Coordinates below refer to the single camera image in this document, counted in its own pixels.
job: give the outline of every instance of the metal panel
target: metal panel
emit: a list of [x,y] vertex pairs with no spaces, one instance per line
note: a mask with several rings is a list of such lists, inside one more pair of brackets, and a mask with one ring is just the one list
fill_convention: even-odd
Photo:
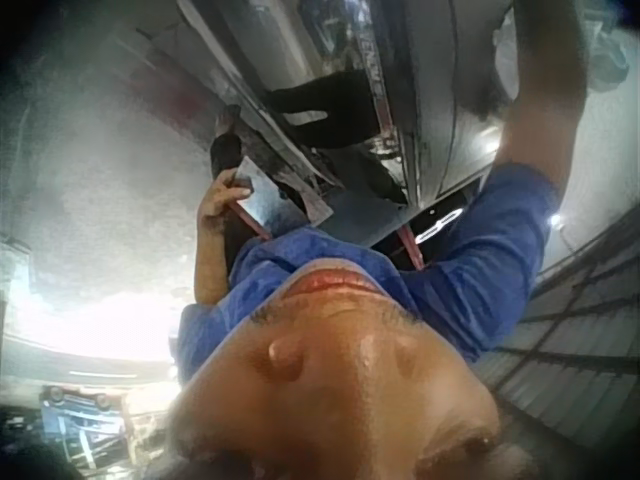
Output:
[[573,285],[581,281],[583,276],[583,274],[575,275],[553,290],[534,297],[527,305],[523,318],[562,312],[571,300]]
[[529,415],[536,417],[540,411],[544,409],[554,398],[557,379],[562,373],[561,365],[540,364],[537,371],[537,377],[530,378],[529,381],[536,384],[534,390],[529,390],[525,395],[513,397],[513,403],[527,412]]
[[542,338],[552,324],[552,321],[521,323],[516,326],[513,334],[506,339],[502,346],[529,350]]
[[593,275],[600,275],[601,273],[604,273],[607,270],[614,268],[616,265],[620,265],[621,263],[626,262],[627,260],[637,255],[640,255],[640,242],[631,244],[628,248],[618,253],[616,256],[598,265],[594,270]]
[[480,380],[493,387],[516,366],[519,360],[517,355],[508,353],[487,353],[472,366],[472,370]]
[[617,275],[605,278],[596,284],[587,285],[574,308],[596,305],[615,298],[630,297],[640,292],[639,265],[640,263],[632,265]]
[[565,320],[540,351],[572,355],[624,357],[638,336],[636,307],[610,314]]
[[640,385],[637,375],[622,376],[616,381],[615,388],[620,389],[617,392],[619,400],[624,397],[624,391],[629,390],[629,394],[620,408],[612,409],[613,421],[600,440],[600,445],[603,447],[609,446],[612,442],[616,442],[620,436],[637,428],[640,421],[640,408],[638,408],[640,405]]
[[638,389],[637,378],[633,375],[624,375],[621,378],[612,378],[609,390],[605,397],[594,410],[588,422],[576,432],[578,443],[586,447],[596,447],[605,437],[606,431],[614,423],[617,416],[624,417],[629,427],[637,423],[640,410],[634,408],[627,415],[620,415],[622,406],[628,401],[632,389]]
[[584,393],[577,398],[571,409],[567,411],[565,418],[560,422],[557,431],[576,442],[580,427],[595,414],[598,403],[607,395],[607,390],[614,375],[602,373],[593,377],[587,385]]

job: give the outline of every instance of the man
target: man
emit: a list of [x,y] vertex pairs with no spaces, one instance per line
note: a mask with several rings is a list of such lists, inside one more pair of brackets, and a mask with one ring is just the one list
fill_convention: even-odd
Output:
[[178,345],[184,456],[233,452],[260,478],[523,478],[518,453],[494,446],[497,407],[468,364],[527,303],[586,80],[572,2],[515,8],[520,96],[483,192],[428,270],[311,228],[251,240],[227,264],[225,206],[251,192],[233,170],[213,183]]

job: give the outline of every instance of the garage wall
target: garage wall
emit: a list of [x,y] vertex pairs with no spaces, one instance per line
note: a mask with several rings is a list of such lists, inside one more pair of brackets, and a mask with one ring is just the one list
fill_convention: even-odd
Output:
[[474,366],[498,400],[507,440],[552,478],[573,478],[638,426],[638,213],[542,284],[513,335]]

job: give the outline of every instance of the leg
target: leg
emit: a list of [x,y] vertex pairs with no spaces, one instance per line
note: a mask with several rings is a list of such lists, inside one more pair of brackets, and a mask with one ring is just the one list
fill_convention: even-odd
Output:
[[377,120],[353,117],[352,113],[340,115],[331,113],[328,118],[294,127],[296,139],[313,148],[346,148],[375,137],[380,129]]
[[274,90],[267,94],[266,103],[280,113],[333,112],[348,109],[359,98],[371,98],[364,70],[333,73],[297,87]]

